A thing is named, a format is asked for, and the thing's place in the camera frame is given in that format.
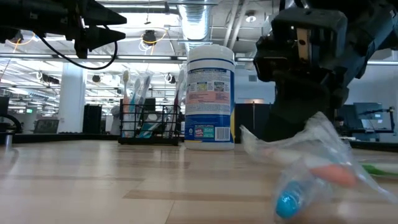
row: black cable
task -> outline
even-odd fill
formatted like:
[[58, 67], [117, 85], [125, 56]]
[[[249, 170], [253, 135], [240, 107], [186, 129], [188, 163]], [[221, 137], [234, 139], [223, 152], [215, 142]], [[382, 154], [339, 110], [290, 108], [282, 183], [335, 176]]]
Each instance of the black cable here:
[[118, 43], [115, 41], [114, 42], [114, 53], [112, 56], [112, 59], [104, 66], [102, 67], [97, 67], [97, 68], [91, 68], [91, 67], [86, 67], [84, 65], [80, 65], [79, 63], [74, 62], [72, 59], [68, 58], [67, 56], [65, 56], [64, 54], [62, 54], [61, 52], [59, 52], [58, 50], [55, 50], [55, 48], [53, 48], [43, 37], [39, 37], [42, 42], [52, 51], [54, 51], [57, 55], [61, 56], [62, 58], [64, 58], [65, 60], [67, 60], [68, 62], [76, 65], [77, 67], [80, 68], [84, 68], [84, 69], [88, 69], [88, 70], [102, 70], [105, 68], [108, 68], [115, 60], [116, 57], [118, 56]]

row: ceiling light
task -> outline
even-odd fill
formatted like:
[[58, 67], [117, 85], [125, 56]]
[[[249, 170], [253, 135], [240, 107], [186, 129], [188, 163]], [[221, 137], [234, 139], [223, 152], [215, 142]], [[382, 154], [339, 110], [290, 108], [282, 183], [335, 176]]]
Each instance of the ceiling light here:
[[254, 21], [256, 21], [256, 17], [255, 16], [247, 16], [247, 18], [246, 18], [246, 22], [254, 22]]
[[252, 62], [253, 58], [236, 58], [237, 62]]
[[74, 59], [78, 59], [79, 57], [77, 57], [76, 55], [66, 55], [66, 57], [68, 58], [74, 58]]
[[254, 22], [257, 20], [256, 18], [256, 12], [253, 10], [250, 10], [248, 12], [246, 12], [246, 22]]
[[11, 84], [11, 85], [16, 85], [16, 83], [14, 83], [13, 81], [9, 81], [9, 80], [5, 80], [5, 79], [1, 79], [2, 83], [7, 83], [7, 84]]
[[373, 60], [373, 61], [368, 61], [368, 65], [398, 65], [398, 62]]
[[55, 114], [55, 111], [39, 111], [39, 113], [43, 113], [43, 114]]
[[171, 60], [171, 57], [165, 56], [118, 56], [118, 59], [128, 60]]
[[88, 55], [88, 59], [111, 59], [112, 56], [110, 55]]
[[28, 95], [29, 93], [26, 92], [25, 90], [20, 90], [18, 88], [9, 88], [12, 92], [17, 93], [17, 94], [22, 94], [22, 95]]
[[49, 106], [58, 106], [58, 105], [56, 105], [55, 103], [49, 103], [49, 102], [45, 102], [45, 104], [46, 104], [46, 105], [49, 105]]
[[178, 40], [178, 44], [213, 44], [213, 41], [202, 41], [202, 40]]
[[0, 54], [0, 57], [6, 58], [52, 58], [47, 54]]
[[40, 89], [40, 88], [47, 88], [46, 86], [14, 86], [16, 88], [36, 88], [36, 89]]
[[26, 107], [25, 106], [9, 106], [8, 107], [8, 109], [21, 109], [21, 110], [24, 110], [24, 109], [26, 109]]

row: wooden table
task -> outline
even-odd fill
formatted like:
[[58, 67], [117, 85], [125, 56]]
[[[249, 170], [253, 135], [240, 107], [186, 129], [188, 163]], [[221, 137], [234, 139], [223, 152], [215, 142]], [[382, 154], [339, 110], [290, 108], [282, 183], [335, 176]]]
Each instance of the wooden table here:
[[[364, 157], [398, 154], [355, 151]], [[265, 224], [280, 169], [243, 151], [121, 146], [115, 141], [20, 144], [0, 151], [2, 224]], [[379, 180], [398, 195], [398, 181]], [[396, 224], [375, 192], [339, 190], [293, 223]]]

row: disinfecting wipes container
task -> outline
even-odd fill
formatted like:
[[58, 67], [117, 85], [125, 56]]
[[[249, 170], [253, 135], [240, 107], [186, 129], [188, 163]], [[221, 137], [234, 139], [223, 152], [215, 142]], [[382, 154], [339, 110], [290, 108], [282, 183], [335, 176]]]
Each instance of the disinfecting wipes container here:
[[234, 149], [234, 53], [220, 45], [189, 52], [185, 145], [187, 149]]

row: orange object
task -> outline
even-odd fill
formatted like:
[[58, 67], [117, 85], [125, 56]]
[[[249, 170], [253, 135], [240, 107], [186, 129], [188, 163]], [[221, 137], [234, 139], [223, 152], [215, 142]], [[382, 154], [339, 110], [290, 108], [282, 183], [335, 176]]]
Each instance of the orange object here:
[[336, 164], [311, 168], [310, 172], [323, 180], [342, 187], [355, 187], [357, 182], [355, 175], [350, 170]]

